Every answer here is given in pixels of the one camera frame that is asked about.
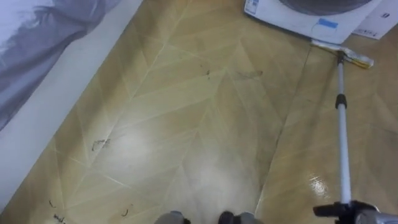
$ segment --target cardboard box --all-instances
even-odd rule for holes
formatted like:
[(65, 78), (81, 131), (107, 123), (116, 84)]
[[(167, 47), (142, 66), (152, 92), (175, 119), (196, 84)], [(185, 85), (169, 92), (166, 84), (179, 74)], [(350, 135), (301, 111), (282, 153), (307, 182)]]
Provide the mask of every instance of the cardboard box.
[(398, 0), (382, 0), (353, 33), (379, 40), (397, 23)]

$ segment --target washing machine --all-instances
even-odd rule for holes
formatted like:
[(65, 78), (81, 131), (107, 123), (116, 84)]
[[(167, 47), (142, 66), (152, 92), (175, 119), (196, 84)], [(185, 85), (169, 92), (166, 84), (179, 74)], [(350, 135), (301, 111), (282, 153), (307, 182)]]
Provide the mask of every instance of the washing machine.
[(264, 22), (312, 39), (341, 44), (380, 2), (381, 0), (246, 0), (244, 11)]

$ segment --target wood-grain floor tile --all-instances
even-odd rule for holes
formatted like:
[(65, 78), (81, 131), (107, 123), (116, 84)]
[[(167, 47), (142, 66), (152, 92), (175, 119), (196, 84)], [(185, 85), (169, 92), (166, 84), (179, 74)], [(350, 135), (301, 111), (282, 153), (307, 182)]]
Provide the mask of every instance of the wood-grain floor tile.
[[(336, 58), (243, 2), (144, 0), (0, 223), (332, 222), (312, 207), (340, 199)], [(397, 35), (351, 36), (376, 64), (344, 65), (353, 197), (392, 213)]]

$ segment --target metal pole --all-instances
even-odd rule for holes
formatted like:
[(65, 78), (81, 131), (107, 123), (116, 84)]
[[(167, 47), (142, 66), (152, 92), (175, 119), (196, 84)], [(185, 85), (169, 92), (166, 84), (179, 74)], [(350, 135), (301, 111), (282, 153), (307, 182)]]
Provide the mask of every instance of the metal pole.
[[(338, 89), (339, 95), (344, 96), (344, 74), (343, 74), (343, 55), (339, 54), (338, 59)], [(351, 183), (349, 177), (349, 155), (347, 140), (346, 104), (336, 102), (339, 114), (339, 136), (340, 136), (340, 176), (341, 176), (341, 203), (351, 201)]]

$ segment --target washing machine door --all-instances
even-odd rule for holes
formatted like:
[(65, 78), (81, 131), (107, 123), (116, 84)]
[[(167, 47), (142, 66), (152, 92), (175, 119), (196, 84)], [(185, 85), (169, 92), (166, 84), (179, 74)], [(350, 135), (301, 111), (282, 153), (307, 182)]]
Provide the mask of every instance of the washing machine door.
[(372, 0), (279, 0), (287, 7), (311, 16), (331, 16), (357, 9)]

